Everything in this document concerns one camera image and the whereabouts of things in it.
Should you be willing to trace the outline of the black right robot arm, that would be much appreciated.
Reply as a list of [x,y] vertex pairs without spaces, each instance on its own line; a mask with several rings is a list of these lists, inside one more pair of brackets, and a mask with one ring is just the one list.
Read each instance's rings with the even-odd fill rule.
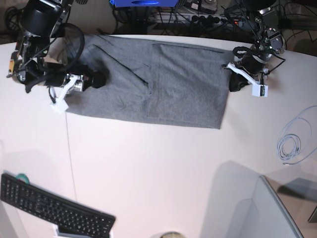
[[[106,77],[99,71],[80,64],[84,51],[85,36],[76,25],[69,23],[71,0],[30,0],[23,9],[19,20],[20,32],[16,48],[11,54],[8,77],[25,86],[26,93],[36,85],[70,88],[79,92],[87,88],[101,88]],[[76,54],[67,64],[46,62],[50,46],[70,29],[78,34],[79,46]]]

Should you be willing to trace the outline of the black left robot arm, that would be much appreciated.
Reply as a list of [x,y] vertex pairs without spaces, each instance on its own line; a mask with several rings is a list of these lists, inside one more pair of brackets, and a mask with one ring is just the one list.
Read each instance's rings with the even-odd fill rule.
[[269,19],[274,13],[274,4],[274,0],[237,0],[223,12],[233,28],[251,35],[254,40],[249,48],[235,47],[232,50],[234,62],[222,66],[231,70],[230,92],[252,85],[258,96],[264,96],[268,91],[267,77],[286,61],[280,56],[285,41]]

